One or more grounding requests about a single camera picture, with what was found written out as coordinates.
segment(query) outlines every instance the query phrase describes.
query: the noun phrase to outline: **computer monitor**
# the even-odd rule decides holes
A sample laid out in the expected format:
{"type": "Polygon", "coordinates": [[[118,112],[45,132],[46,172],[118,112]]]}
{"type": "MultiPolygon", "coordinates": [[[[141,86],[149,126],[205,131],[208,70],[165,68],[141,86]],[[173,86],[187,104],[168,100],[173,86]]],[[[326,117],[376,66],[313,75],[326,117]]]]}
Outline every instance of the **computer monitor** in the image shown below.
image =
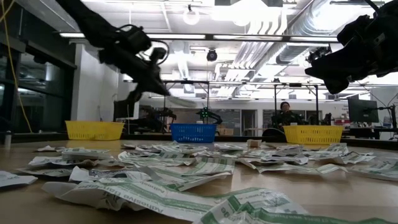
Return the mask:
{"type": "Polygon", "coordinates": [[[376,101],[348,99],[348,112],[351,122],[379,122],[376,101]]]}

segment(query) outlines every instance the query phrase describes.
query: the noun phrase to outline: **wooden table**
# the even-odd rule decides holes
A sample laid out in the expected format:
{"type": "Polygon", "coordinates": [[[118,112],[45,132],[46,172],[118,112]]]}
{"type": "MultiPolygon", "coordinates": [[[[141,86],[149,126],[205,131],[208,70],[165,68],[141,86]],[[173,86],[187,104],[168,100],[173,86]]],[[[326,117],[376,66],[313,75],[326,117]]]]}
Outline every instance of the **wooden table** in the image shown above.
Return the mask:
{"type": "MultiPolygon", "coordinates": [[[[153,144],[155,142],[157,141],[57,141],[13,144],[10,151],[0,148],[0,170],[13,172],[12,169],[24,167],[35,156],[56,156],[54,152],[33,152],[46,145],[110,149],[115,156],[121,152],[121,143],[153,144]]],[[[398,154],[393,151],[353,147],[350,150],[375,151],[376,155],[398,157],[398,154]]],[[[40,178],[27,187],[0,189],[0,223],[189,223],[148,209],[139,212],[129,209],[115,212],[75,205],[56,199],[40,189],[44,182],[58,180],[40,178]]],[[[259,174],[256,170],[237,164],[234,174],[230,177],[214,180],[187,192],[216,195],[248,187],[264,187],[283,192],[312,215],[352,221],[379,217],[390,222],[398,222],[398,185],[396,182],[368,179],[346,174],[343,171],[327,175],[285,172],[259,174]]]]}

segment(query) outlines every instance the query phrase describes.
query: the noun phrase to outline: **black robotic arm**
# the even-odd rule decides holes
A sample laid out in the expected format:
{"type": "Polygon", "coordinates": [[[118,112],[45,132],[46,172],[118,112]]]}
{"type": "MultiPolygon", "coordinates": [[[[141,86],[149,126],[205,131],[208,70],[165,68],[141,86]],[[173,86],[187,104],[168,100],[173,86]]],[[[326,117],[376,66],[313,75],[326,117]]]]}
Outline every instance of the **black robotic arm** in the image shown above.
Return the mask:
{"type": "Polygon", "coordinates": [[[347,24],[337,35],[343,49],[327,55],[312,52],[309,56],[312,67],[305,73],[324,80],[331,94],[368,75],[383,77],[398,71],[398,0],[380,8],[365,1],[375,9],[374,18],[359,16],[347,24]]]}
{"type": "Polygon", "coordinates": [[[160,79],[159,59],[167,57],[167,50],[154,48],[150,60],[143,60],[136,55],[152,46],[151,39],[144,33],[142,27],[128,24],[114,27],[96,12],[86,7],[80,0],[56,0],[57,3],[76,21],[88,42],[101,48],[98,52],[99,61],[115,65],[121,73],[129,75],[137,83],[130,92],[129,103],[138,101],[145,91],[169,96],[169,91],[160,79]]]}
{"type": "Polygon", "coordinates": [[[223,122],[220,115],[209,111],[207,107],[201,109],[199,112],[196,112],[196,114],[198,114],[200,116],[200,119],[203,122],[205,122],[205,118],[215,119],[216,121],[213,124],[221,124],[223,122]]]}

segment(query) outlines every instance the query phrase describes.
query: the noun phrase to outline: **desk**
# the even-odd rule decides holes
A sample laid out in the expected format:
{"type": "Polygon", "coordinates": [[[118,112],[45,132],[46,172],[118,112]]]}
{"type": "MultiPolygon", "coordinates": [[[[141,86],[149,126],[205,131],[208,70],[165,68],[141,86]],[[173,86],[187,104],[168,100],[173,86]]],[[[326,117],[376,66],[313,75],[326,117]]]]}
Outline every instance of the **desk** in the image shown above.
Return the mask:
{"type": "MultiPolygon", "coordinates": [[[[120,145],[153,144],[154,141],[57,141],[13,144],[7,152],[0,149],[0,170],[11,171],[24,167],[34,156],[55,156],[53,152],[33,153],[35,149],[51,146],[67,146],[110,149],[115,156],[121,152],[120,145]]],[[[350,148],[358,152],[371,149],[350,148]]],[[[378,156],[398,157],[391,151],[374,150],[378,156]]],[[[0,191],[1,223],[31,224],[109,224],[109,223],[189,223],[169,218],[150,210],[133,212],[125,209],[119,212],[97,210],[58,200],[41,190],[45,181],[39,179],[30,186],[0,191]]],[[[265,187],[285,193],[294,202],[302,205],[313,215],[363,220],[372,217],[398,222],[398,185],[396,182],[369,179],[343,171],[327,175],[287,174],[256,170],[237,164],[234,174],[223,180],[214,180],[187,192],[199,195],[223,194],[248,187],[265,187]]]]}
{"type": "Polygon", "coordinates": [[[243,131],[243,136],[247,136],[248,135],[248,131],[265,131],[268,128],[246,128],[243,131]]]}
{"type": "Polygon", "coordinates": [[[343,131],[344,136],[355,136],[356,138],[380,139],[381,132],[398,132],[394,128],[349,128],[343,131]]]}

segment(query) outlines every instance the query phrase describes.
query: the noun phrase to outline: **person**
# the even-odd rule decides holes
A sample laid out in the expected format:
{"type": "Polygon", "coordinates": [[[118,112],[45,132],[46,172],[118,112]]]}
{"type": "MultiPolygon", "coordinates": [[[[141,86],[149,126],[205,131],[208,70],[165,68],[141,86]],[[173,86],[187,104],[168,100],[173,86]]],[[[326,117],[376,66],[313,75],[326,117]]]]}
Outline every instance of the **person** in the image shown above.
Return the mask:
{"type": "Polygon", "coordinates": [[[276,123],[278,127],[290,125],[291,123],[303,124],[300,115],[293,113],[290,110],[290,104],[286,101],[280,104],[282,112],[277,115],[276,123]]]}

